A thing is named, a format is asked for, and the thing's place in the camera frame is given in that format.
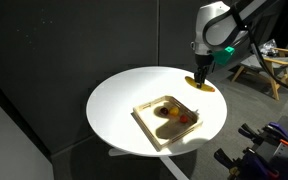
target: black cable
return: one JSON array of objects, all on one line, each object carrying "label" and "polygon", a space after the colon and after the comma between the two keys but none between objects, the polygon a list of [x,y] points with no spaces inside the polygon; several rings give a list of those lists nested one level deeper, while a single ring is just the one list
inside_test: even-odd
[{"label": "black cable", "polygon": [[248,31],[248,35],[250,38],[250,43],[251,43],[251,47],[253,49],[253,52],[255,54],[255,56],[257,57],[258,62],[260,63],[261,67],[266,71],[267,74],[269,74],[278,84],[280,84],[281,86],[285,87],[288,89],[288,85],[283,83],[282,81],[280,81],[279,79],[277,79],[273,73],[268,69],[268,67],[266,66],[265,62],[264,62],[264,58],[260,52],[260,50],[258,49],[258,46],[254,40],[253,34],[251,33],[251,29],[246,26],[247,31]]}]

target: white tabletop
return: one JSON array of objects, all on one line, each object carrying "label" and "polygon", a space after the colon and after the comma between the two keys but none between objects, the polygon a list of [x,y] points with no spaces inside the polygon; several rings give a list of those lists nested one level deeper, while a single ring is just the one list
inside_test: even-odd
[{"label": "white tabletop", "polygon": [[[205,92],[188,85],[185,76],[194,73],[170,67],[143,67],[116,74],[102,82],[87,102],[88,121],[109,145],[140,156],[173,156],[201,147],[223,127],[227,107],[221,92]],[[158,152],[131,113],[133,107],[170,95],[190,110],[198,109],[203,125]]]}]

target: table leg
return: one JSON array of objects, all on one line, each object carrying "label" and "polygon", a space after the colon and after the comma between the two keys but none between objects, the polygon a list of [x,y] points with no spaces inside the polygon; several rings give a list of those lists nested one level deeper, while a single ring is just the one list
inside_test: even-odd
[{"label": "table leg", "polygon": [[161,161],[178,180],[189,180],[176,164],[167,156],[160,157]]},{"label": "table leg", "polygon": [[108,154],[110,156],[122,156],[122,155],[126,155],[126,154],[129,154],[125,151],[121,151],[121,150],[118,150],[118,149],[115,149],[115,148],[112,148],[110,149],[110,151],[108,151]]}]

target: yellow object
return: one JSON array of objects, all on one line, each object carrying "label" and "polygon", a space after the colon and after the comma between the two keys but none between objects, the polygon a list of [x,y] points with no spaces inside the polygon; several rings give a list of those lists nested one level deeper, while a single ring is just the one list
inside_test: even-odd
[{"label": "yellow object", "polygon": [[191,78],[191,77],[186,76],[186,77],[185,77],[185,80],[186,80],[186,82],[187,82],[189,85],[193,86],[193,87],[196,88],[196,89],[200,89],[200,90],[202,90],[202,91],[207,91],[207,92],[215,92],[215,89],[214,89],[212,86],[209,86],[209,85],[206,85],[206,84],[202,84],[202,87],[201,87],[201,88],[198,88],[198,87],[197,87],[197,83],[196,83],[196,82],[194,81],[194,79]]},{"label": "yellow object", "polygon": [[172,108],[169,110],[168,113],[169,113],[170,115],[172,115],[172,116],[177,116],[178,113],[179,113],[179,111],[180,111],[180,110],[178,109],[178,107],[175,106],[175,107],[172,107]]}]

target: wooden tray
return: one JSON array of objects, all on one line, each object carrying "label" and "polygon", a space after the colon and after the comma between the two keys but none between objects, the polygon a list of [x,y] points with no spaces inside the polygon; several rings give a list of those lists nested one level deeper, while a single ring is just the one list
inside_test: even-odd
[{"label": "wooden tray", "polygon": [[[160,109],[179,108],[177,116],[161,115]],[[195,112],[190,111],[172,96],[163,96],[151,102],[133,108],[135,120],[157,151],[169,146],[202,125]],[[186,115],[188,122],[180,122],[180,116]]]}]

